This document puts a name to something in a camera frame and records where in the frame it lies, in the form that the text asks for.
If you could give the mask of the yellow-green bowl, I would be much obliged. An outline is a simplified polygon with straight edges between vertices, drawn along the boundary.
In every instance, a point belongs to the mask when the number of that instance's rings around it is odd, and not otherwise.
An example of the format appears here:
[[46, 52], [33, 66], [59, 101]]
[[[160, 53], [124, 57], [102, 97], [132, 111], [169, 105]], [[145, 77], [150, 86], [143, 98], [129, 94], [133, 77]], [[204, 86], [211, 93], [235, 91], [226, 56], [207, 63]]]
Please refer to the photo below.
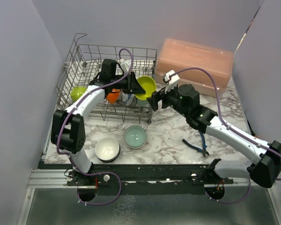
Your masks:
[[147, 100], [152, 96], [152, 93], [156, 91], [156, 83], [150, 76], [141, 76], [137, 79], [140, 86], [145, 90], [144, 94], [135, 94], [135, 97], [139, 100]]

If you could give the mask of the blue floral bowl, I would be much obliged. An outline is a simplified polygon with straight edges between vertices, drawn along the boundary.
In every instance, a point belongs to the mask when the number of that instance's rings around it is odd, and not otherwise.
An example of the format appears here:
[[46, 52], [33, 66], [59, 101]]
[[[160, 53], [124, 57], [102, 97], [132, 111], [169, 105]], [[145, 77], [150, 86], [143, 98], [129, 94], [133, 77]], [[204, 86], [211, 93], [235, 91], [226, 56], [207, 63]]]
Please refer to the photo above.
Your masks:
[[125, 94], [122, 92], [121, 97], [122, 97], [123, 104], [129, 106], [134, 99], [134, 94]]

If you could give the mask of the white round bowl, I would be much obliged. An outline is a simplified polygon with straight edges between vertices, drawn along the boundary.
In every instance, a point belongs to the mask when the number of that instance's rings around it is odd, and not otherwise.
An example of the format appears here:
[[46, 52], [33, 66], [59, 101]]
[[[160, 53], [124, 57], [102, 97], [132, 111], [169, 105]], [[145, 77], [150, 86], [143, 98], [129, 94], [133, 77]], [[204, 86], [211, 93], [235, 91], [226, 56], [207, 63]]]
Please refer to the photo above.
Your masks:
[[114, 104], [119, 98], [120, 93], [120, 89], [112, 89], [111, 93], [109, 93], [106, 97], [107, 101], [111, 104]]

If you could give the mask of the celadon green bowl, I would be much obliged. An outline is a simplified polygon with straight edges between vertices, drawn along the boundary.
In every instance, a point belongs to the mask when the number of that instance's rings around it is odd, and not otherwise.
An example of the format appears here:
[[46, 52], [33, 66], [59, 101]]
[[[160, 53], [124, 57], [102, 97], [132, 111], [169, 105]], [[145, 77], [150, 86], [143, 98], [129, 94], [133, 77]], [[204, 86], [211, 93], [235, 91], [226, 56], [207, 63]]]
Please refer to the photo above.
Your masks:
[[138, 104], [140, 107], [145, 107], [145, 106], [148, 104], [148, 101], [147, 101], [147, 100], [137, 99], [137, 104]]

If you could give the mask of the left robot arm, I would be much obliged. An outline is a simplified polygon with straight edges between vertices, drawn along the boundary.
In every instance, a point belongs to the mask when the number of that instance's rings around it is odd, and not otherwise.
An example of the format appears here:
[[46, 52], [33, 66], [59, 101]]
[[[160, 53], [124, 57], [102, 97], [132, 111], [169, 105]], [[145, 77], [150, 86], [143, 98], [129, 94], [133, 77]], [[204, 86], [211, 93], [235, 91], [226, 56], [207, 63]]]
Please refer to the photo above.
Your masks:
[[85, 140], [84, 119], [114, 89], [126, 94], [144, 94], [145, 90], [138, 83], [132, 72], [133, 60], [128, 71], [117, 75], [117, 67], [123, 68], [117, 61], [104, 59], [101, 71], [89, 83], [84, 94], [65, 110], [56, 110], [52, 119], [51, 142], [56, 145], [57, 153], [67, 155], [73, 168], [78, 171], [78, 180], [89, 185], [94, 173], [90, 171], [93, 163], [82, 150]]

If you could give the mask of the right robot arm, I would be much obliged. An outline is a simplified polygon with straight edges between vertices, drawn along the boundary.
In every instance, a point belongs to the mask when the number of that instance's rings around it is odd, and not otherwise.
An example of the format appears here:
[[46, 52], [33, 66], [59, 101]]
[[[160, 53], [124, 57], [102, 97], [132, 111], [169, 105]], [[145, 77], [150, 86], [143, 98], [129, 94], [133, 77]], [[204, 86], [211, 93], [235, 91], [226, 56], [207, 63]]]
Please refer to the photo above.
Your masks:
[[220, 119], [219, 114], [200, 104], [200, 94], [192, 85], [182, 85], [170, 91], [162, 88], [147, 98], [154, 111], [158, 103], [170, 106], [185, 117], [187, 124], [204, 134], [213, 136], [246, 159], [227, 161], [215, 159], [206, 171], [206, 179], [217, 183], [222, 178], [247, 178], [264, 188], [271, 188], [281, 172], [281, 143], [268, 143]]

